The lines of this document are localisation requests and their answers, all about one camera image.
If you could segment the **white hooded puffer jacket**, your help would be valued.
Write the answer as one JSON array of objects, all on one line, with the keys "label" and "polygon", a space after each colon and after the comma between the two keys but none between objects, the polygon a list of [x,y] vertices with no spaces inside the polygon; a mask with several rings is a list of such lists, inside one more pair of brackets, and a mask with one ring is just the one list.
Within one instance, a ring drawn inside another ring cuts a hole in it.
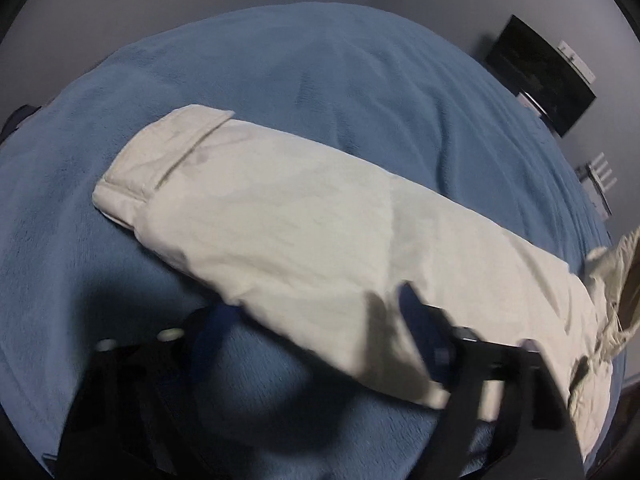
[{"label": "white hooded puffer jacket", "polygon": [[92,200],[228,304],[402,400],[446,399],[400,317],[403,284],[488,341],[537,341],[586,453],[639,327],[637,233],[575,274],[420,184],[226,110],[189,105],[140,130]]}]

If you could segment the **blue fleece bed blanket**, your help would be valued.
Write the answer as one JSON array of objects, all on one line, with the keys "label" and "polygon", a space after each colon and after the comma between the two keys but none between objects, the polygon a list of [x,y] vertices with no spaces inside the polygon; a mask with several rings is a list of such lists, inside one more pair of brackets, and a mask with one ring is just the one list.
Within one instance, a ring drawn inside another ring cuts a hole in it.
[{"label": "blue fleece bed blanket", "polygon": [[1,405],[37,464],[58,452],[98,341],[151,338],[216,304],[91,203],[129,139],[188,104],[367,159],[573,270],[610,240],[548,128],[469,55],[400,16],[263,6],[130,44],[1,148]]}]

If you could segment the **white box under router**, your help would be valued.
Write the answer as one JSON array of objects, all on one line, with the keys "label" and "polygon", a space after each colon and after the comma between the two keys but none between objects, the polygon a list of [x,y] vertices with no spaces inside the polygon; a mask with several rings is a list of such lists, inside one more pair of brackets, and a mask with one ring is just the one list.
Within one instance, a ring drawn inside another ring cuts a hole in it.
[{"label": "white box under router", "polygon": [[590,177],[586,177],[580,181],[582,187],[585,189],[593,207],[596,208],[597,213],[603,221],[608,220],[612,216],[612,210],[604,193],[601,190],[600,185]]}]

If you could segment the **white wifi router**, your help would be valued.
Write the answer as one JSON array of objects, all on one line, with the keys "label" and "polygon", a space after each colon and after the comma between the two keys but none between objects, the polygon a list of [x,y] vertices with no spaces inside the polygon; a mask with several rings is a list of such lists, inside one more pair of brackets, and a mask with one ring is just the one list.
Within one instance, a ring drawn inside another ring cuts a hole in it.
[{"label": "white wifi router", "polygon": [[613,169],[603,152],[597,154],[589,162],[580,165],[576,169],[576,174],[581,181],[590,180],[601,194],[610,192],[617,183]]}]

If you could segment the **black monitor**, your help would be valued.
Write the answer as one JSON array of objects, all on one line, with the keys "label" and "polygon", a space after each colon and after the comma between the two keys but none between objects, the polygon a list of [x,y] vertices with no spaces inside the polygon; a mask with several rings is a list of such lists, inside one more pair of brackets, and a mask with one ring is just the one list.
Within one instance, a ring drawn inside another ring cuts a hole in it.
[{"label": "black monitor", "polygon": [[565,136],[596,99],[562,53],[515,15],[484,63],[514,96],[525,96],[558,136]]}]

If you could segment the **white power strip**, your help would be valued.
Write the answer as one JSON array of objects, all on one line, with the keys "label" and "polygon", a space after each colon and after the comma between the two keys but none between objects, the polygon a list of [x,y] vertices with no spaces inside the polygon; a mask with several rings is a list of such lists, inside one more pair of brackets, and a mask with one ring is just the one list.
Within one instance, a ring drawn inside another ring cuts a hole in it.
[{"label": "white power strip", "polygon": [[593,84],[596,81],[596,75],[586,62],[564,40],[558,44],[558,51],[588,84]]}]

